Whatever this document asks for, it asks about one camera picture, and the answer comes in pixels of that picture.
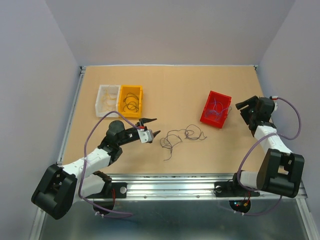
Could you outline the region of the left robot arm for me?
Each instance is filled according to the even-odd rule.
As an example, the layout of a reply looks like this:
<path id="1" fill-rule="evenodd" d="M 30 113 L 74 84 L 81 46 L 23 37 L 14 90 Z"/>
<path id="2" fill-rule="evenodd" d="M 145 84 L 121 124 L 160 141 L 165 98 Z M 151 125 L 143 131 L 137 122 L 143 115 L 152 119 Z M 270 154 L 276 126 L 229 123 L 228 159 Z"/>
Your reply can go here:
<path id="1" fill-rule="evenodd" d="M 145 125 L 152 121 L 140 118 L 131 128 L 125 128 L 120 120 L 112 121 L 105 137 L 91 153 L 63 166 L 50 165 L 32 194 L 31 202 L 58 220 L 74 203 L 88 196 L 108 196 L 112 180 L 100 170 L 118 160 L 123 153 L 122 145 L 135 141 L 152 143 L 158 132 L 152 132 Z"/>

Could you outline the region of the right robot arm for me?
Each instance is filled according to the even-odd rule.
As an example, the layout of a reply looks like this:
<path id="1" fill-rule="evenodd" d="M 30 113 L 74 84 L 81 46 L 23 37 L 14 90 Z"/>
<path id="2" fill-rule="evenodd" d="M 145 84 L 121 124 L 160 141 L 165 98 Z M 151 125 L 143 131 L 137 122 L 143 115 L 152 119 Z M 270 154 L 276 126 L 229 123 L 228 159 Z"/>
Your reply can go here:
<path id="1" fill-rule="evenodd" d="M 247 190 L 263 191 L 288 198 L 295 198 L 299 192 L 300 183 L 305 164 L 302 155 L 290 150 L 282 139 L 290 137 L 278 133 L 271 122 L 272 113 L 276 111 L 279 96 L 258 97 L 253 96 L 247 100 L 236 103 L 244 122 L 257 142 L 244 156 L 247 159 L 257 146 L 265 152 L 259 171 L 245 171 L 241 161 L 235 180 L 230 182 L 231 192 L 242 195 Z"/>

